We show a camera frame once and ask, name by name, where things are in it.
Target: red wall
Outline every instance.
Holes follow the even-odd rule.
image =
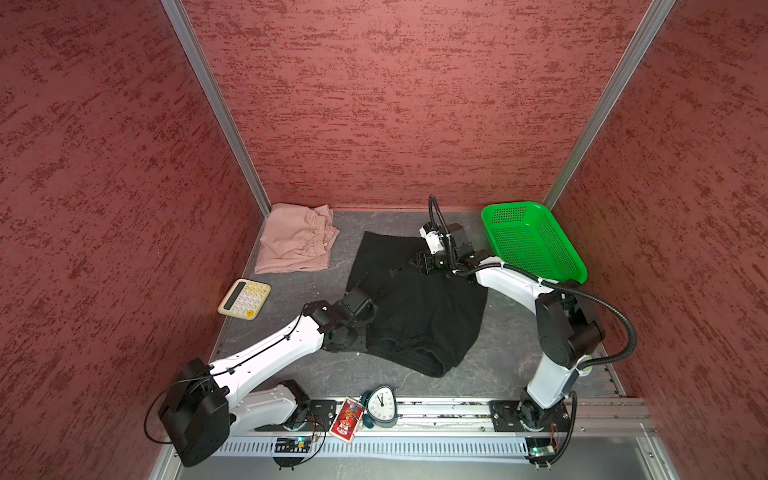
[[[760,0],[678,0],[554,209],[632,314],[617,369],[687,479],[768,478],[766,24]]]
[[[188,0],[273,202],[542,200],[649,0]]]
[[[160,2],[3,2],[0,71],[0,478],[146,478],[260,215]]]

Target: green basket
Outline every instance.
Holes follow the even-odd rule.
[[[558,282],[587,279],[587,267],[544,205],[488,205],[482,223],[491,248],[506,263]]]

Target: pink clothing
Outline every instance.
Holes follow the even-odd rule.
[[[328,205],[276,204],[264,224],[255,273],[315,272],[330,265],[339,229]]]

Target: yellow calculator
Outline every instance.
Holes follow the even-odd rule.
[[[239,279],[221,300],[219,313],[243,320],[253,320],[270,294],[272,287],[266,283]]]

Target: red packet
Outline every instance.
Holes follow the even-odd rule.
[[[360,403],[347,397],[344,400],[344,404],[341,405],[341,410],[339,410],[336,420],[333,420],[330,429],[331,435],[335,435],[344,442],[350,443],[352,437],[355,436],[357,424],[360,423],[364,411],[365,408]]]

